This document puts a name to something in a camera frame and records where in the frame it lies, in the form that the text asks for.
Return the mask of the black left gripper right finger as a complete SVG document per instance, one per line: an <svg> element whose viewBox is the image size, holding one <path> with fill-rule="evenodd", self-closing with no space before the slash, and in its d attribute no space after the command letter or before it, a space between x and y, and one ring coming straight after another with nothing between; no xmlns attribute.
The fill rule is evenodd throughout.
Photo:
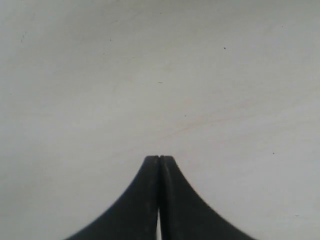
<svg viewBox="0 0 320 240"><path fill-rule="evenodd" d="M172 156L160 157L159 214L163 240L251 240L192 188Z"/></svg>

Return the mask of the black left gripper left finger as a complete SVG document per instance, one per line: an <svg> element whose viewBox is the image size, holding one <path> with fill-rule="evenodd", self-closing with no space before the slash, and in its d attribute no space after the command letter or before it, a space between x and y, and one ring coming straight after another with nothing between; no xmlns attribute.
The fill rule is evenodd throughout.
<svg viewBox="0 0 320 240"><path fill-rule="evenodd" d="M160 158L147 156L124 193L69 240L156 240Z"/></svg>

